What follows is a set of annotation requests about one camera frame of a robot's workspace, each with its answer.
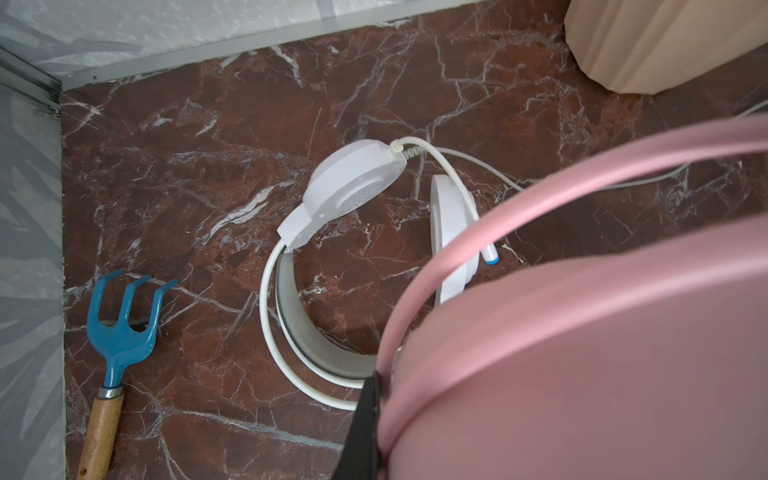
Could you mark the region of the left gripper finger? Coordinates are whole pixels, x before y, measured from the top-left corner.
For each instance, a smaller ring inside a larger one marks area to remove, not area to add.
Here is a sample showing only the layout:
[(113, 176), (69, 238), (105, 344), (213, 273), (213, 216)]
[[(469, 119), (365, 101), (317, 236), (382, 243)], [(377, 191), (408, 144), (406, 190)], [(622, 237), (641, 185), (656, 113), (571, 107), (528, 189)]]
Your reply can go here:
[(332, 480), (379, 478), (381, 453), (377, 442), (377, 430), (381, 411), (380, 403), (380, 377), (374, 372), (364, 381)]

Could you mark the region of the pink headphones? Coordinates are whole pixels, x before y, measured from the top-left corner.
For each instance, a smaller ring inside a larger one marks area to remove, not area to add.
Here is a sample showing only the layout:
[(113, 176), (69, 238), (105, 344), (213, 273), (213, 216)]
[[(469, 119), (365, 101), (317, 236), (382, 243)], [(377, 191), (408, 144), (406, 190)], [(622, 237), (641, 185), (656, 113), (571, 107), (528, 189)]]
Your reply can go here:
[(767, 218), (550, 262), (412, 320), (482, 247), (645, 173), (763, 152), (767, 118), (669, 131), (492, 210), (408, 286), (382, 338), (387, 479), (763, 479)]

